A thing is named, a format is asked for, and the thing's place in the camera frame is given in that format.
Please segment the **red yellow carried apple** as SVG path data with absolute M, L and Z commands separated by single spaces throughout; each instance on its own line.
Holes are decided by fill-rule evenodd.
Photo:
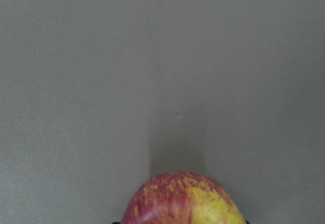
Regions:
M 147 180 L 121 223 L 246 223 L 223 186 L 197 173 L 172 172 Z

